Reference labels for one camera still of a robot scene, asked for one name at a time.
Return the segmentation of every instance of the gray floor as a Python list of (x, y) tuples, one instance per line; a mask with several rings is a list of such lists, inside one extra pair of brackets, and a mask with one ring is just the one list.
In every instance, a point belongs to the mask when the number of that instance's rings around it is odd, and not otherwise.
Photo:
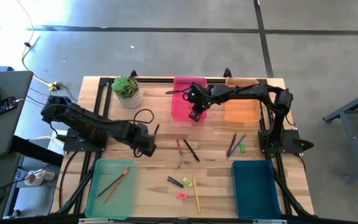
[[(6, 2), (0, 4), (0, 24), (27, 26), (16, 2)], [(251, 0), (22, 2), (34, 23), (44, 25), (257, 28)], [(260, 0), (260, 5), (267, 29), (358, 30), (358, 0)], [(259, 34), (36, 32), (35, 36), (27, 66), (50, 82), (67, 84), (74, 95), (85, 75), (128, 75), (133, 69), (139, 75), (220, 77), (229, 67), (237, 77), (267, 76)], [(0, 30), (0, 65), (21, 69), (22, 43), (28, 37), (29, 32), (14, 26)], [(284, 78), (295, 96), (291, 109), (301, 136), (315, 143), (305, 153), (305, 162), (316, 214), (358, 221), (358, 182), (341, 179), (356, 168), (342, 126), (340, 121), (324, 124), (321, 119), (358, 96), (358, 35), (267, 35), (267, 43), (274, 77)], [(32, 87), (47, 93), (37, 81)], [(33, 91), (29, 95), (45, 100)], [(39, 112), (26, 103), (18, 135), (51, 135)]]

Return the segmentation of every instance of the white cup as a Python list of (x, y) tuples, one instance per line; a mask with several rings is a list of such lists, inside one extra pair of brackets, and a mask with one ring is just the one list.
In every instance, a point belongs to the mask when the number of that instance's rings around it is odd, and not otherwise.
[(53, 180), (55, 178), (54, 172), (48, 172), (46, 170), (31, 170), (29, 174), (25, 177), (26, 180), (24, 183), (29, 186), (38, 186), (42, 184), (42, 181), (45, 180)]
[(37, 178), (34, 174), (34, 170), (31, 170), (29, 174), (26, 175), (24, 183), (29, 186), (38, 186), (42, 183), (42, 178)]

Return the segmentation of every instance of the succulent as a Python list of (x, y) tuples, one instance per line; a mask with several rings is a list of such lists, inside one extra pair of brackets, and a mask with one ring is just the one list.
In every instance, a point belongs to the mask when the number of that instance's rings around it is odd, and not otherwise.
[(125, 76), (115, 78), (112, 84), (112, 90), (124, 99), (134, 96), (138, 89), (137, 82)]

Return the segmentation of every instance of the wooden table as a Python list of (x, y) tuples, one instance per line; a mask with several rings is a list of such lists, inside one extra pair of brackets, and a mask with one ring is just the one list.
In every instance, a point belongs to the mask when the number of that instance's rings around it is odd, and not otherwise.
[[(93, 111), (99, 79), (100, 77), (84, 77), (83, 79), (78, 103), (87, 110)], [(282, 78), (268, 78), (267, 83), (281, 88), (285, 87)], [(111, 98), (108, 118), (132, 119), (138, 110), (151, 109), (155, 114), (155, 119), (152, 124), (148, 124), (149, 132), (152, 133), (156, 125), (160, 124), (155, 142), (157, 149), (154, 155), (136, 159), (128, 146), (115, 141), (113, 138), (108, 139), (106, 150), (102, 154), (102, 158), (133, 159), (136, 162), (137, 177), (132, 217), (237, 218), (232, 189), (231, 165), (236, 160), (264, 159), (264, 155), (260, 152), (257, 136), (260, 124), (224, 121), (224, 107), (218, 105), (213, 105), (208, 110), (208, 118), (204, 123), (174, 122), (171, 117), (172, 96), (165, 94), (166, 91), (172, 90), (172, 83), (141, 83), (140, 87), (144, 92), (144, 101), (139, 108), (134, 110), (123, 108), (114, 95)], [(101, 102), (100, 108), (100, 114), (102, 114), (104, 101)], [(137, 119), (149, 120), (150, 117), (151, 115), (148, 113), (141, 113)], [(288, 119), (292, 122), (291, 114), (288, 115)], [(284, 126), (286, 129), (292, 128), (286, 121)], [(233, 134), (237, 132), (237, 135), (241, 135), (244, 131), (247, 131), (245, 138), (247, 152), (243, 154), (240, 150), (237, 150), (229, 160), (226, 160), (226, 150)], [(177, 169), (179, 155), (176, 139), (182, 138), (188, 139), (201, 162), (196, 162), (190, 151), (181, 142), (185, 157), (182, 167)], [(66, 202), (78, 185), (84, 154), (84, 152), (79, 152), (69, 164), (63, 182), (63, 203)], [(68, 157), (65, 156), (63, 160), (57, 186), (60, 185), (61, 174)], [(282, 159), (288, 188), (302, 206), (308, 212), (313, 213), (302, 162), (291, 154), (282, 154)], [(193, 175), (196, 177), (201, 213), (197, 212), (194, 188), (179, 189), (167, 182), (168, 175), (178, 180), (184, 177), (192, 179)], [(276, 188), (280, 208), (285, 213), (282, 192), (277, 184)], [(55, 191), (52, 212), (58, 210), (58, 190), (57, 188)], [(186, 200), (176, 198), (175, 194), (179, 191), (188, 194), (189, 198)], [(84, 191), (81, 211), (85, 209), (88, 192), (89, 184)]]

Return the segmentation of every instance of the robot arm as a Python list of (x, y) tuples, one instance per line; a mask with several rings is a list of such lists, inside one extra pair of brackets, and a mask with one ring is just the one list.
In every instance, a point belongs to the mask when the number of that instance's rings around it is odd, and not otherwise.
[[(189, 117), (196, 122), (213, 104), (220, 105), (228, 100), (259, 100), (275, 113), (274, 122), (269, 130), (259, 131), (259, 142), (263, 153), (301, 153), (313, 147), (313, 143), (300, 139), (297, 130), (283, 128), (284, 119), (290, 112), (293, 100), (293, 95), (288, 89), (261, 84), (235, 87), (217, 84), (204, 88), (193, 82), (186, 90), (166, 92), (166, 94), (174, 93), (183, 93), (183, 99), (193, 104)], [(269, 93), (276, 93), (274, 103)]]
[(147, 126), (134, 120), (110, 120), (94, 114), (67, 97), (49, 96), (41, 111), (42, 120), (63, 122), (79, 133), (85, 142), (102, 141), (105, 133), (117, 141), (127, 144), (131, 149), (138, 149), (146, 156), (152, 156), (156, 145), (154, 137), (147, 134)]

